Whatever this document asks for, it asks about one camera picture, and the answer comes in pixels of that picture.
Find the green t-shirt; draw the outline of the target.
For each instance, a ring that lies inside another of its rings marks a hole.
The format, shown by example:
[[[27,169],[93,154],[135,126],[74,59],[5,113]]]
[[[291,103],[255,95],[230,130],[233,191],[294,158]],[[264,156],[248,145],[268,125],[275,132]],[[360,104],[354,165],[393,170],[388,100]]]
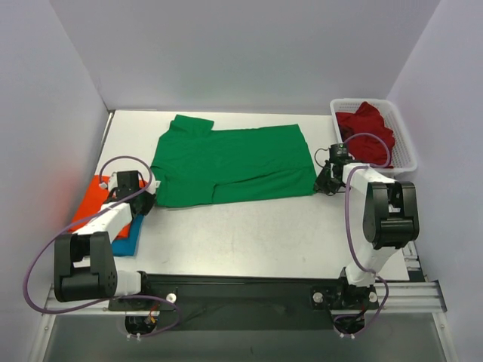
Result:
[[[176,115],[159,139],[151,170],[160,207],[194,207],[313,195],[316,174],[296,124],[215,130],[214,121]]]

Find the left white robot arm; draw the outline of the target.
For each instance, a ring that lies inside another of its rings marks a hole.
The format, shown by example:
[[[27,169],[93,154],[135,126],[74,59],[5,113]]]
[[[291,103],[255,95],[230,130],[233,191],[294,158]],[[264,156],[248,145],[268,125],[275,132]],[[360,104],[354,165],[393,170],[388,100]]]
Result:
[[[143,286],[139,271],[118,270],[112,242],[125,227],[145,216],[154,204],[153,190],[143,189],[134,170],[114,173],[100,215],[54,242],[54,294],[59,302],[125,296],[135,310],[152,303],[152,292]]]

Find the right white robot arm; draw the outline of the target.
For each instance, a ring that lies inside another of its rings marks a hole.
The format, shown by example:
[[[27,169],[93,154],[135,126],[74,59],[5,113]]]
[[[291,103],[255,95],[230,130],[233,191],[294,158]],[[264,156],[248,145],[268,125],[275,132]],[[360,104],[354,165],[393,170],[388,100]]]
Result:
[[[376,276],[393,254],[415,241],[420,232],[417,193],[411,182],[389,178],[369,164],[348,157],[327,160],[317,176],[314,190],[333,195],[344,188],[344,219],[352,261],[343,270],[347,280],[334,289],[338,305],[351,308],[361,299],[359,287],[374,284]],[[350,229],[350,192],[365,197],[361,227],[365,242],[355,248]]]

